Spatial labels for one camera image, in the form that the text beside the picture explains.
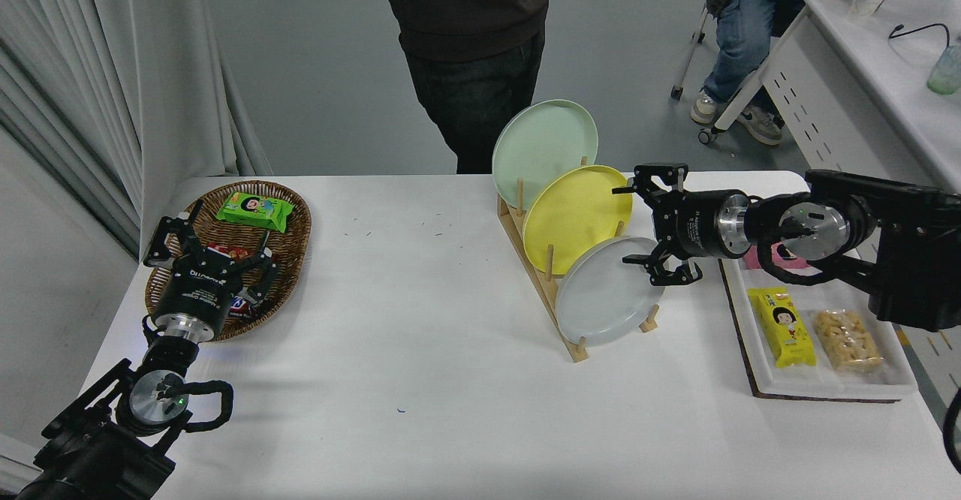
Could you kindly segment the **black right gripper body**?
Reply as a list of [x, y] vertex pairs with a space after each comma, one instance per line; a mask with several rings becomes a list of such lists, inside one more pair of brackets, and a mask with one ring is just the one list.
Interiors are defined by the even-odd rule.
[[652, 198], [655, 235], [673, 256], [680, 260], [725, 256], [718, 229], [725, 190], [662, 190]]

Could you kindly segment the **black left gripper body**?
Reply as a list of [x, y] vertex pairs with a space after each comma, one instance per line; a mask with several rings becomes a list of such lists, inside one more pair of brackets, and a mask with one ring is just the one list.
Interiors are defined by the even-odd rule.
[[231, 259], [224, 255], [179, 258], [173, 277], [155, 306], [155, 326], [181, 315], [199, 320], [212, 330], [222, 329], [234, 296], [243, 288], [240, 272], [227, 274], [230, 264]]

